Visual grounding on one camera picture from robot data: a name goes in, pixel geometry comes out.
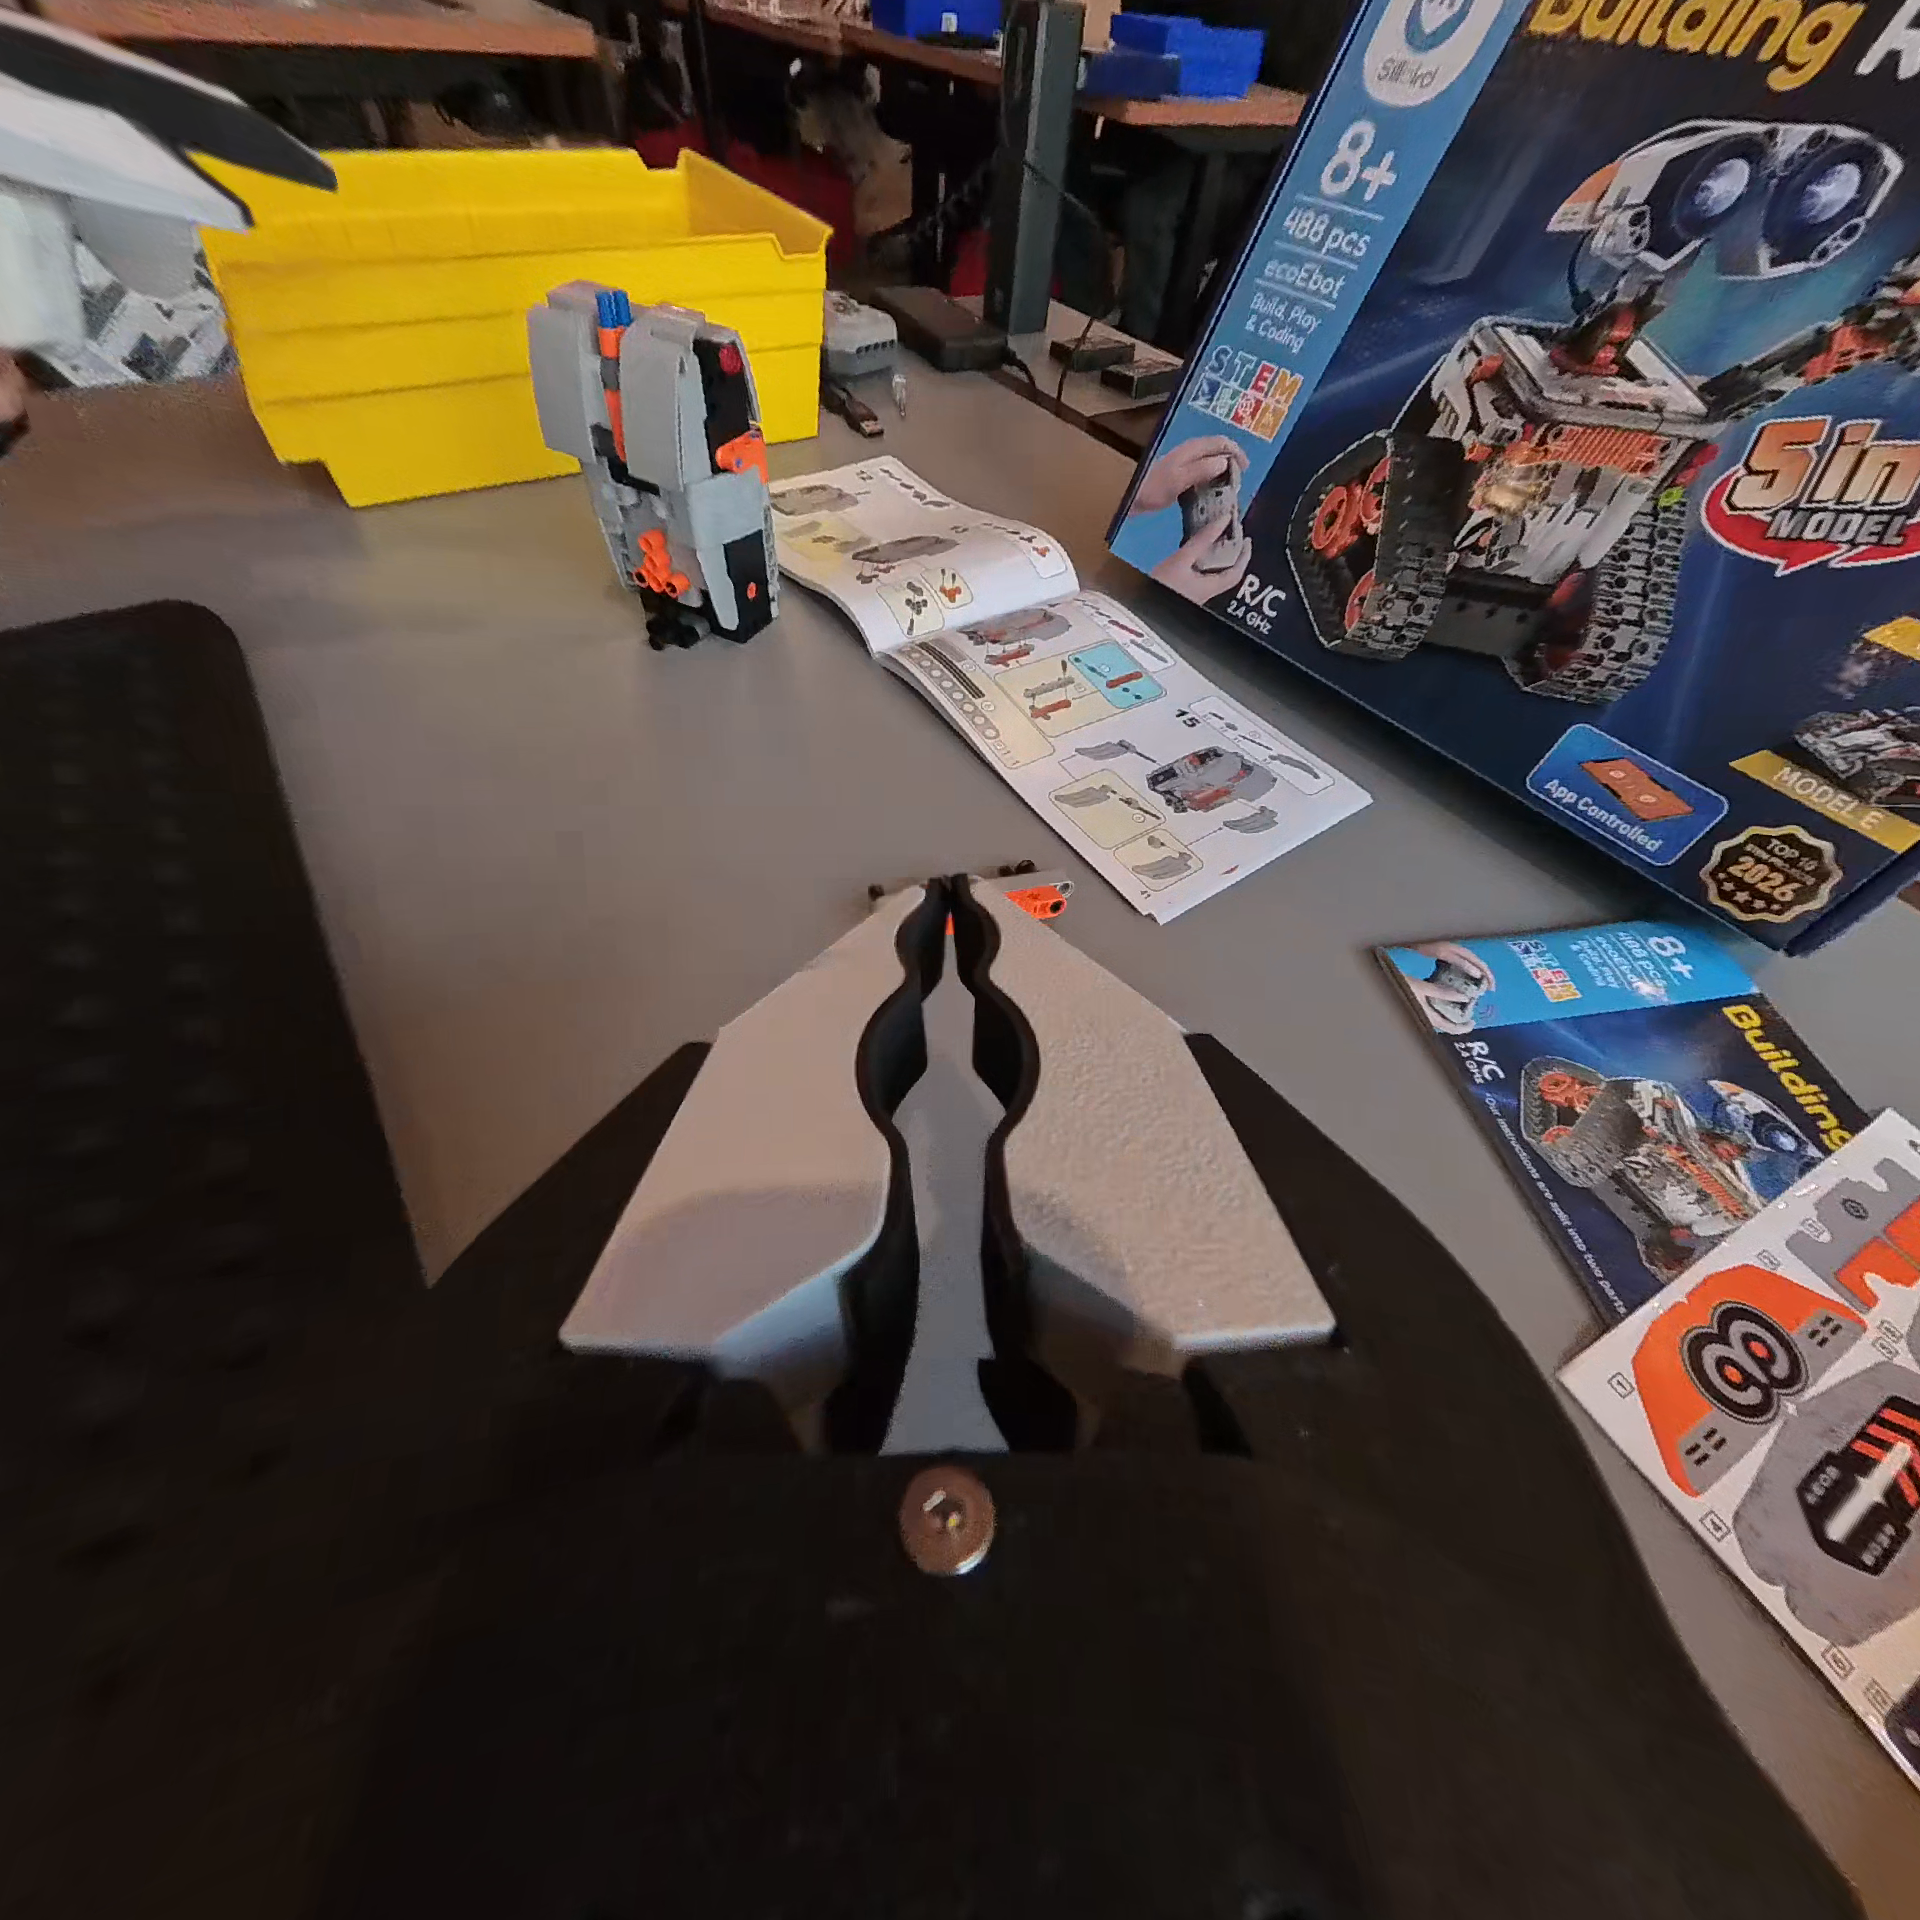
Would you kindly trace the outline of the grey desk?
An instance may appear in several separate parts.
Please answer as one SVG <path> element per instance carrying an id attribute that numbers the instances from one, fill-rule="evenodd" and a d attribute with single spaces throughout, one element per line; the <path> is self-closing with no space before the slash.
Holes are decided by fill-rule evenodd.
<path id="1" fill-rule="evenodd" d="M 1372 966 L 1673 902 L 1114 563 L 1124 457 L 1032 400 L 916 380 L 889 442 L 1365 809 L 1154 932 L 835 602 L 648 657 L 579 482 L 358 511 L 236 388 L 61 394 L 6 450 L 6 628 L 241 645 L 415 1234 L 391 1637 L 307 1909 L 1913 1909 L 1913 1782 L 1568 1408 L 1595 1315 Z M 935 1581 L 899 1500 L 1000 1443 L 961 974 L 899 1105 L 910 1460 L 558 1315 L 712 1033 L 869 881 L 1021 851 L 1204 1033 L 1335 1338 L 967 1460 L 1000 1541 Z"/>

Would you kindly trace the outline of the grey brick-built robot model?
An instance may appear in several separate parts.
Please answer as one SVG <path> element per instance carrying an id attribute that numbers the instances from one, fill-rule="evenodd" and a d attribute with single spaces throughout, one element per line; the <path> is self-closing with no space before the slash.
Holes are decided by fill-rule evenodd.
<path id="1" fill-rule="evenodd" d="M 648 651 L 763 638 L 780 619 L 780 540 L 744 333 L 569 281 L 531 310 L 531 388 L 547 442 L 579 457 Z"/>

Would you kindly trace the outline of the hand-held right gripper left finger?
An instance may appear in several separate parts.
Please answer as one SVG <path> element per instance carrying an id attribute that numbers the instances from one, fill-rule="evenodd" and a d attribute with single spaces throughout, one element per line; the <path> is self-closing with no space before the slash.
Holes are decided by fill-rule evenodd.
<path id="1" fill-rule="evenodd" d="M 923 1292 L 899 1105 L 933 1068 L 944 903 L 944 878 L 884 893 L 712 1033 L 558 1320 L 569 1351 L 705 1357 L 817 1421 L 821 1449 L 884 1449 Z"/>

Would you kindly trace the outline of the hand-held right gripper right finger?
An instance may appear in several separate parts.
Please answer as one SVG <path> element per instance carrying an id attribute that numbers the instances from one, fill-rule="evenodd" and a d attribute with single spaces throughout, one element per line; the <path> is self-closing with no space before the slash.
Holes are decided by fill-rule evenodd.
<path id="1" fill-rule="evenodd" d="M 986 1408 L 1013 1449 L 1072 1449 L 1124 1389 L 1218 1351 L 1330 1344 L 1335 1315 L 1285 1234 L 1192 1033 L 986 878 L 953 878 L 972 995 Z"/>

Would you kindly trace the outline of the open white instruction booklet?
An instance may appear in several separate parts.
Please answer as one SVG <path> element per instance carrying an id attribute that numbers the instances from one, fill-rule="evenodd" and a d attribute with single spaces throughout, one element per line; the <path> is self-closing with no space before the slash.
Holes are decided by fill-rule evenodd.
<path id="1" fill-rule="evenodd" d="M 1083 587 L 1032 522 L 889 450 L 770 482 L 780 573 L 835 594 L 1134 916 L 1177 921 L 1365 809 L 1365 787 Z"/>

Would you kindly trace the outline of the blue cover booklet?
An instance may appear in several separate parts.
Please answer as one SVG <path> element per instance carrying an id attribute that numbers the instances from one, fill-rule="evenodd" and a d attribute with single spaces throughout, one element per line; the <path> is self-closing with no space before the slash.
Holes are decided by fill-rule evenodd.
<path id="1" fill-rule="evenodd" d="M 1603 1320 L 1791 1193 L 1873 1114 L 1689 921 L 1372 948 Z"/>

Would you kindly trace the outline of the orange grey sticker sheet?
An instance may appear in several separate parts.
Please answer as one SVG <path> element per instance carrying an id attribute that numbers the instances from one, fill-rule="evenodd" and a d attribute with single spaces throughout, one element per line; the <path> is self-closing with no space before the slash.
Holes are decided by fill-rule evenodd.
<path id="1" fill-rule="evenodd" d="M 1881 1114 L 1559 1383 L 1920 1774 L 1920 1129 Z"/>

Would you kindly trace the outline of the black dimpled mat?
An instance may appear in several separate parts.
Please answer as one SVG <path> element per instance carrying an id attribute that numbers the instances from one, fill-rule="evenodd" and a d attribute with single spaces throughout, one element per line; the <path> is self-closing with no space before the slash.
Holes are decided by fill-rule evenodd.
<path id="1" fill-rule="evenodd" d="M 420 1268 L 241 645 L 6 628 L 6 1909 L 307 1909 Z"/>

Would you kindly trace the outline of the black power adapter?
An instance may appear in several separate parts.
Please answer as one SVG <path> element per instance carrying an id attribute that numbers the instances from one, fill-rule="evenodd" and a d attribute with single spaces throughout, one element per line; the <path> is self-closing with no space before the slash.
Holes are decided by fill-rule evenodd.
<path id="1" fill-rule="evenodd" d="M 935 289 L 877 289 L 869 300 L 889 318 L 899 346 L 923 354 L 933 367 L 1008 364 L 1008 333 Z"/>

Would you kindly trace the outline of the red bag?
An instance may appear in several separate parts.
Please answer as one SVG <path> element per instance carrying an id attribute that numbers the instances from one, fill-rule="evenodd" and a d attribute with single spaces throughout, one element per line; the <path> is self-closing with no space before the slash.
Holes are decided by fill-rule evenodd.
<path id="1" fill-rule="evenodd" d="M 679 150 L 712 156 L 705 123 L 669 123 L 669 128 L 635 136 L 643 164 L 679 164 Z M 770 187 L 780 202 L 802 202 L 808 217 L 835 229 L 835 254 L 857 254 L 857 181 L 846 181 L 841 156 L 821 156 L 821 150 L 753 150 L 753 144 L 728 136 L 718 164 Z"/>

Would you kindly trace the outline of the long wooden table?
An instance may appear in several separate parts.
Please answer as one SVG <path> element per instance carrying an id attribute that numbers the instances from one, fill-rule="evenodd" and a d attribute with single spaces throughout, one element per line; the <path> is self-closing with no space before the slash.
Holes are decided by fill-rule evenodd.
<path id="1" fill-rule="evenodd" d="M 792 47 L 792 55 L 923 71 L 923 77 L 953 77 L 967 88 L 1000 88 L 1000 55 L 923 47 L 923 36 L 889 36 L 889 32 L 841 24 L 841 11 L 728 9 L 728 0 L 712 0 L 705 11 L 728 24 L 728 32 L 753 32 L 770 47 Z M 1251 81 L 1244 95 L 1103 95 L 1103 88 L 1083 88 L 1072 105 L 1097 116 L 1097 123 L 1122 123 L 1122 128 L 1231 128 L 1231 136 L 1269 136 L 1269 128 L 1294 128 L 1311 116 L 1302 88 L 1269 88 L 1269 81 Z"/>

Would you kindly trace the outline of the yellow plastic bin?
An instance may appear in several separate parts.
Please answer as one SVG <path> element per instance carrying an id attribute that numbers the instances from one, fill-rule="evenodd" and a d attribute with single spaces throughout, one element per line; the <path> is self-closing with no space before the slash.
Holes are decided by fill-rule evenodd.
<path id="1" fill-rule="evenodd" d="M 531 310 L 569 281 L 732 325 L 763 439 L 817 439 L 835 229 L 679 150 L 332 150 L 332 197 L 205 156 L 248 233 L 205 229 L 248 418 L 351 506 L 569 477 L 535 434 Z"/>

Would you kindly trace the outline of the orange and grey brick beam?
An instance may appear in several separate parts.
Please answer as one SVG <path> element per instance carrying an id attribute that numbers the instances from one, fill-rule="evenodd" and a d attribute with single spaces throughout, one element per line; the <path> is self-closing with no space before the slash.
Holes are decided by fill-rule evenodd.
<path id="1" fill-rule="evenodd" d="M 923 948 L 953 948 L 953 903 L 935 921 L 923 921 L 923 893 L 944 902 L 944 871 L 935 878 L 899 878 L 899 881 L 869 881 L 869 921 L 889 916 L 889 902 L 910 902 L 899 932 L 910 951 Z M 1000 860 L 1000 871 L 967 871 L 972 902 L 1013 902 L 1027 921 L 1059 921 L 1072 902 L 1066 871 L 1032 871 L 1032 860 Z"/>

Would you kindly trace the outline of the blue robot kit box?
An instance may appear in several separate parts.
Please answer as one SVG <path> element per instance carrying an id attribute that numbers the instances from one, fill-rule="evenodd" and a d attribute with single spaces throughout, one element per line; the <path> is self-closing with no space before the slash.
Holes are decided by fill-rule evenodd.
<path id="1" fill-rule="evenodd" d="M 1114 548 L 1673 902 L 1913 893 L 1913 9 L 1355 9 Z"/>

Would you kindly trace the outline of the grey electronic brick hub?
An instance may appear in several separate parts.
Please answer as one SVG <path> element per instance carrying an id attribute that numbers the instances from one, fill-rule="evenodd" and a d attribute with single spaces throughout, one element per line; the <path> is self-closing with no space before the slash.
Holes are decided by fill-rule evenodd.
<path id="1" fill-rule="evenodd" d="M 821 294 L 821 380 L 846 388 L 846 380 L 877 380 L 877 367 L 899 367 L 889 310 L 835 289 Z"/>

